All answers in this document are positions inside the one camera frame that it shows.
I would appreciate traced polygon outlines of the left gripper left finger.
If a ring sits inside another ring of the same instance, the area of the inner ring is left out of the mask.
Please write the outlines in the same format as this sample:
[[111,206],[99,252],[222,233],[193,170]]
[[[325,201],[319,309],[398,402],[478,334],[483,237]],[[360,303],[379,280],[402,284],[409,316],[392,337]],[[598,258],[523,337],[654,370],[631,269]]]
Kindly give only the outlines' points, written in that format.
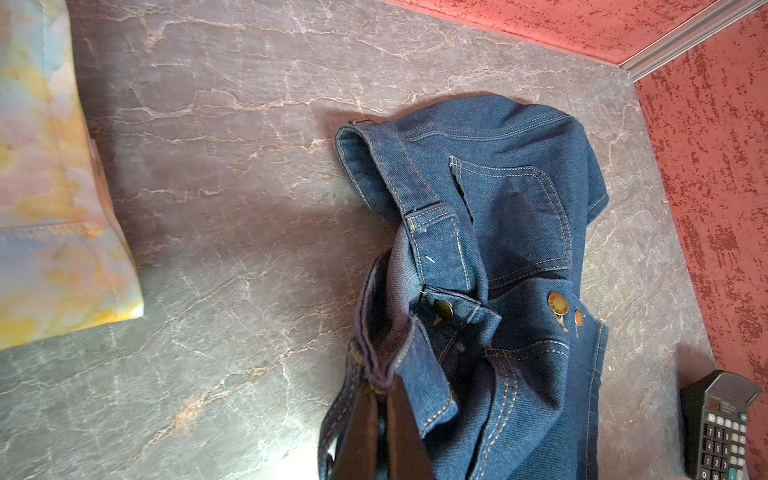
[[331,471],[332,479],[377,477],[378,396],[369,384],[359,393]]

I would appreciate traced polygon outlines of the blue denim skirt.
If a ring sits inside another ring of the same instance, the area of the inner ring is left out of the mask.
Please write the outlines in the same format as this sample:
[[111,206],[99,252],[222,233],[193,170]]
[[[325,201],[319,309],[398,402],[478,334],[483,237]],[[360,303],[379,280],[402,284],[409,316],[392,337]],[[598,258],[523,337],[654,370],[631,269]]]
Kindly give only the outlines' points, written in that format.
[[434,479],[594,479],[608,327],[580,290],[608,203],[581,123],[487,94],[342,126],[334,148],[395,230],[362,287],[343,385],[321,425],[331,471],[365,384],[404,381]]

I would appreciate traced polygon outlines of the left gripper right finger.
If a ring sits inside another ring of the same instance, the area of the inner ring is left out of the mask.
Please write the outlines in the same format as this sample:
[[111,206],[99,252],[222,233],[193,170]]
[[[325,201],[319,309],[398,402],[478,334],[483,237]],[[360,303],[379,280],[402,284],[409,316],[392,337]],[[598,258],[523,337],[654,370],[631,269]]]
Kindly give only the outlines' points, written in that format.
[[388,478],[434,479],[404,381],[399,376],[387,391],[386,415]]

